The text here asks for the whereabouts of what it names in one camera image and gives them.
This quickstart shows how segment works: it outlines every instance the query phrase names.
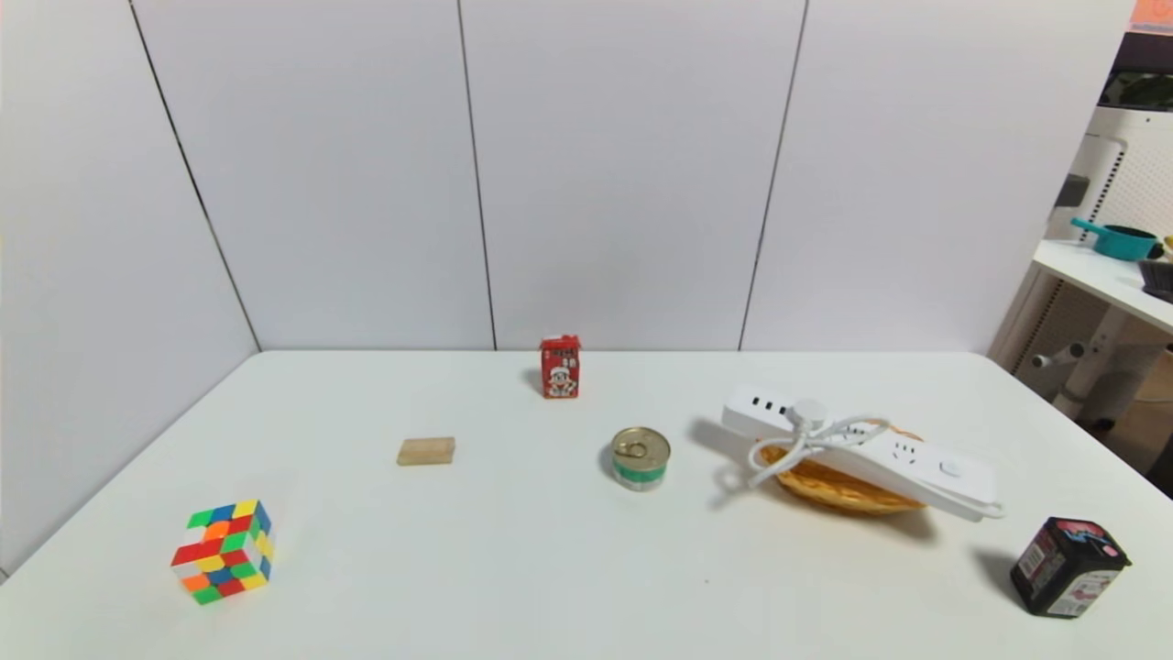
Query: wicker basket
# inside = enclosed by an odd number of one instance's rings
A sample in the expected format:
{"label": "wicker basket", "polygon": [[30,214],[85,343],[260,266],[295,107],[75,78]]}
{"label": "wicker basket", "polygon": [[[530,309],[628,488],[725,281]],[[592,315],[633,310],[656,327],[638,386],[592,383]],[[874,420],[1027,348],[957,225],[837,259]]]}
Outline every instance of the wicker basket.
{"label": "wicker basket", "polygon": [[[907,431],[897,433],[916,441],[921,440]],[[769,463],[784,456],[786,450],[778,447],[761,449],[761,457]],[[813,461],[799,463],[789,472],[779,475],[778,481],[792,494],[843,513],[887,516],[924,509],[924,505],[915,499],[899,496]]]}

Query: white power strip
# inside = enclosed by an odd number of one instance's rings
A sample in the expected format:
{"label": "white power strip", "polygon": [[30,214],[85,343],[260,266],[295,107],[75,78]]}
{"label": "white power strip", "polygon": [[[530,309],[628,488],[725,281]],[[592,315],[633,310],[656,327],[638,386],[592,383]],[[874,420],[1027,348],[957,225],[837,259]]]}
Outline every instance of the white power strip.
{"label": "white power strip", "polygon": [[[725,403],[721,423],[751,438],[793,442],[794,404],[792,399],[741,386]],[[816,422],[826,422],[827,428],[835,426],[834,420]],[[989,464],[896,434],[881,434],[862,444],[852,444],[852,436],[865,434],[865,427],[836,430],[806,450],[809,460],[967,520],[1003,516],[997,503],[997,476]]]}

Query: wooden block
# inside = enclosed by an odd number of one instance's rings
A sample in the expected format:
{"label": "wooden block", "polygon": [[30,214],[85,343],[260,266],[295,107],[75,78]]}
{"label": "wooden block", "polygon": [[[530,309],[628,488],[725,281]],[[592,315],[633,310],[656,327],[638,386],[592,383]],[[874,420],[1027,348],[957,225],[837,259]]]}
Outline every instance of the wooden block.
{"label": "wooden block", "polygon": [[445,465],[452,463],[456,438],[419,438],[404,441],[399,448],[400,465]]}

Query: white wall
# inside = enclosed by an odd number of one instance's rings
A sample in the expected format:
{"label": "white wall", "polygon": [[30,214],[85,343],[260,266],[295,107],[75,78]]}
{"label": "white wall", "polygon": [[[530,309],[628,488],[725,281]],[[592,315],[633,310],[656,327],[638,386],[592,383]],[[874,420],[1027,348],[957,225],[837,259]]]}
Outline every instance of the white wall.
{"label": "white wall", "polygon": [[256,346],[128,4],[4,9],[0,566],[11,571]]}
{"label": "white wall", "polygon": [[744,348],[984,353],[1133,0],[812,0]]}
{"label": "white wall", "polygon": [[497,346],[735,349],[802,0],[465,0]]}
{"label": "white wall", "polygon": [[455,0],[136,0],[257,336],[493,347]]}

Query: black tea box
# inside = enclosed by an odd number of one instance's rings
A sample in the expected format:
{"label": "black tea box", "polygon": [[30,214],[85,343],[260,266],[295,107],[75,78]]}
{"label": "black tea box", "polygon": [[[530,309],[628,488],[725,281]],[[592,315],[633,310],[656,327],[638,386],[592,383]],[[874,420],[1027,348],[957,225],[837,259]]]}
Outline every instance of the black tea box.
{"label": "black tea box", "polygon": [[1047,518],[1010,579],[1031,614],[1074,619],[1131,564],[1096,523]]}

